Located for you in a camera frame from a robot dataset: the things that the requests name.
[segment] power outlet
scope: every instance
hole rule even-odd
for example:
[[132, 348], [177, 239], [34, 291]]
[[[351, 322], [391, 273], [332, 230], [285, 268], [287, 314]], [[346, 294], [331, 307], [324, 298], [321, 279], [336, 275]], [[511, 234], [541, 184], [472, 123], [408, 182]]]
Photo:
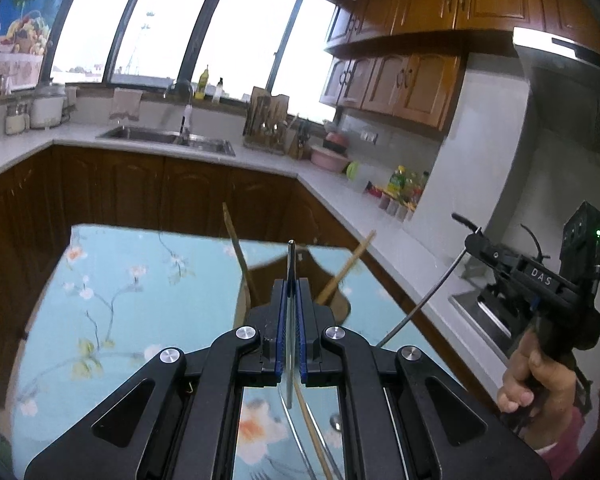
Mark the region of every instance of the power outlet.
[[366, 140], [366, 142], [371, 142], [372, 144], [375, 144], [376, 142], [378, 142], [378, 134], [373, 134], [370, 132], [363, 132], [360, 134], [360, 139]]

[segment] white countertop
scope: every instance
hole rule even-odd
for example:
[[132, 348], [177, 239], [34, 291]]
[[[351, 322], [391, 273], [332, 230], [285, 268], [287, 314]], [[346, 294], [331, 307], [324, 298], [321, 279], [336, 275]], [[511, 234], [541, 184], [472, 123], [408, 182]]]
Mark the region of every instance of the white countertop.
[[[232, 157], [168, 144], [96, 138], [110, 128], [64, 124], [53, 130], [32, 130], [14, 137], [1, 136], [0, 173], [35, 152], [52, 144], [61, 144], [169, 155], [297, 177], [358, 240], [365, 238], [372, 229], [376, 230], [376, 238], [369, 247], [370, 254], [415, 303], [424, 297], [446, 270], [441, 261], [401, 228], [397, 219], [378, 209], [376, 199], [350, 189], [343, 175], [321, 170], [307, 161], [297, 162], [287, 156], [248, 150], [235, 141], [232, 147], [236, 156]], [[424, 307], [423, 313], [449, 341], [491, 397], [495, 397], [501, 385], [504, 364], [449, 301], [450, 295], [472, 288], [468, 282], [452, 274]], [[392, 342], [386, 348], [397, 349], [392, 347]]]

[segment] metal bolt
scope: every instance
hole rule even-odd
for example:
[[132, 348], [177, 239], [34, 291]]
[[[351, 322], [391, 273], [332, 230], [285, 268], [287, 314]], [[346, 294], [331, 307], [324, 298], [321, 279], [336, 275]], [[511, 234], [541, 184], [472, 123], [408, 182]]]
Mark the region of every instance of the metal bolt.
[[329, 339], [342, 339], [345, 335], [345, 331], [339, 326], [330, 326], [325, 330], [325, 334]]
[[241, 326], [235, 331], [235, 335], [237, 335], [240, 339], [251, 339], [256, 335], [256, 329], [254, 329], [253, 326]]
[[180, 352], [175, 348], [167, 348], [160, 353], [160, 361], [163, 363], [174, 363], [180, 358]]
[[422, 352], [415, 346], [405, 346], [402, 349], [402, 357], [407, 359], [407, 361], [417, 361], [422, 357]]

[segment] floral tablecloth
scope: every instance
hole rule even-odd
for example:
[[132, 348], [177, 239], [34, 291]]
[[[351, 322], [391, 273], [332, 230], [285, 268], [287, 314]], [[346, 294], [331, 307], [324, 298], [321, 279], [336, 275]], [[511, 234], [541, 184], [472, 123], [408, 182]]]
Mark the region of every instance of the floral tablecloth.
[[[285, 244], [242, 242], [241, 246], [250, 265], [286, 253]], [[311, 252], [332, 274], [350, 255], [347, 250], [331, 248], [311, 248]], [[211, 345], [218, 335], [230, 330], [240, 280], [240, 268], [228, 240], [75, 226], [14, 372], [11, 450], [17, 478], [23, 478], [37, 453], [158, 350], [175, 346], [191, 352]], [[363, 264], [357, 264], [347, 275], [340, 290], [351, 304], [344, 326], [372, 344], [404, 315]], [[442, 364], [412, 324], [388, 348], [405, 344], [419, 346]], [[303, 387], [303, 394], [342, 470], [342, 441], [332, 419], [338, 413], [335, 389]], [[291, 415], [320, 477], [322, 470], [297, 400]], [[245, 389], [234, 478], [307, 478], [276, 388]]]

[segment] dish soap bottle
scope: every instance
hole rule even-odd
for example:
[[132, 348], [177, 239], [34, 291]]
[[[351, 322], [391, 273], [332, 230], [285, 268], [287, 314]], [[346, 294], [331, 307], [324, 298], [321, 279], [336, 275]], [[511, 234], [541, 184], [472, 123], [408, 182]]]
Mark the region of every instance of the dish soap bottle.
[[398, 169], [394, 171], [394, 174], [392, 174], [389, 179], [389, 184], [386, 186], [387, 192], [395, 197], [399, 196], [405, 181], [406, 170], [404, 169], [404, 166], [398, 166]]
[[211, 99], [212, 103], [218, 104], [220, 102], [220, 98], [222, 97], [222, 78], [218, 81], [216, 85], [216, 91], [214, 92], [214, 98]]
[[193, 97], [195, 99], [204, 99], [205, 98], [205, 88], [206, 83], [209, 81], [209, 65], [206, 66], [205, 71], [200, 76], [198, 80], [198, 87], [196, 88], [195, 94]]

